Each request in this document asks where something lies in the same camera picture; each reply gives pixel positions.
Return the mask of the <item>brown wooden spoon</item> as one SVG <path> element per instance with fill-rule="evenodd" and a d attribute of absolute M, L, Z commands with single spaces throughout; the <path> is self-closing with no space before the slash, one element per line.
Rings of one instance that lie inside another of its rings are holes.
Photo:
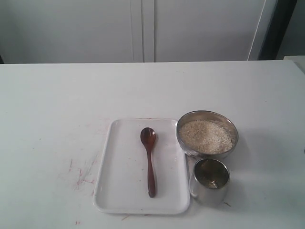
<path fill-rule="evenodd" d="M 147 181 L 148 181 L 148 195 L 150 198 L 156 196 L 156 187 L 154 179 L 154 170 L 152 164 L 152 151 L 156 141 L 156 133 L 150 127 L 145 127 L 140 133 L 140 140 L 147 152 L 148 160 L 148 171 L 147 171 Z"/>

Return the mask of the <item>steel bowl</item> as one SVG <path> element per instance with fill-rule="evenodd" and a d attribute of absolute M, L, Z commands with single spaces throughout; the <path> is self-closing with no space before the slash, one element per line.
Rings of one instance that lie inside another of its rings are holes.
<path fill-rule="evenodd" d="M 184 140 L 179 135 L 179 131 L 181 128 L 191 121 L 210 121 L 212 123 L 218 124 L 220 127 L 224 128 L 225 131 L 228 133 L 230 140 L 232 142 L 232 147 L 224 152 L 212 154 L 207 152 L 200 152 L 188 146 Z M 212 111 L 205 111 L 205 110 L 198 110 L 198 111 L 191 111 L 184 114 L 177 122 L 176 125 L 176 138 L 181 149 L 188 155 L 192 157 L 212 157 L 216 159 L 224 159 L 229 154 L 231 154 L 237 145 L 239 134 L 235 127 L 235 125 L 225 116 L 218 114 Z"/>

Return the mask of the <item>stainless steel cup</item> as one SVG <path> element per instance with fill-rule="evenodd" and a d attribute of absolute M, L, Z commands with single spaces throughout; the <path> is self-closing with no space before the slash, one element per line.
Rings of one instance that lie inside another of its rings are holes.
<path fill-rule="evenodd" d="M 215 207 L 226 196 L 230 172 L 221 161 L 203 158 L 195 162 L 189 179 L 191 196 L 199 203 Z"/>

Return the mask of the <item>white plastic tray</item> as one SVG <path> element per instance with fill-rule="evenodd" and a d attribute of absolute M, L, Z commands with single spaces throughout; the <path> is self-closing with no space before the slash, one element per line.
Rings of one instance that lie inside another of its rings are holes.
<path fill-rule="evenodd" d="M 94 190 L 94 206 L 109 214 L 176 215 L 190 204 L 186 156 L 174 119 L 118 119 L 110 124 Z M 147 153 L 140 132 L 156 132 L 152 166 L 156 196 L 149 197 Z"/>

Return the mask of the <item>white cabinet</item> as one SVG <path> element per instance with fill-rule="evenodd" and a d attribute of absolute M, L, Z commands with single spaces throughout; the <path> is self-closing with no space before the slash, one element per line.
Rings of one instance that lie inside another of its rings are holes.
<path fill-rule="evenodd" d="M 3 0 L 5 63 L 258 59 L 274 0 Z"/>

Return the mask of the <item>black vertical post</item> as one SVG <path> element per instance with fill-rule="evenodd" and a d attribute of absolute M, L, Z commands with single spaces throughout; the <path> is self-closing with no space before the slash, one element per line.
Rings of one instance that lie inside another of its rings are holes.
<path fill-rule="evenodd" d="M 278 0 L 272 14 L 258 60 L 275 60 L 297 0 Z"/>

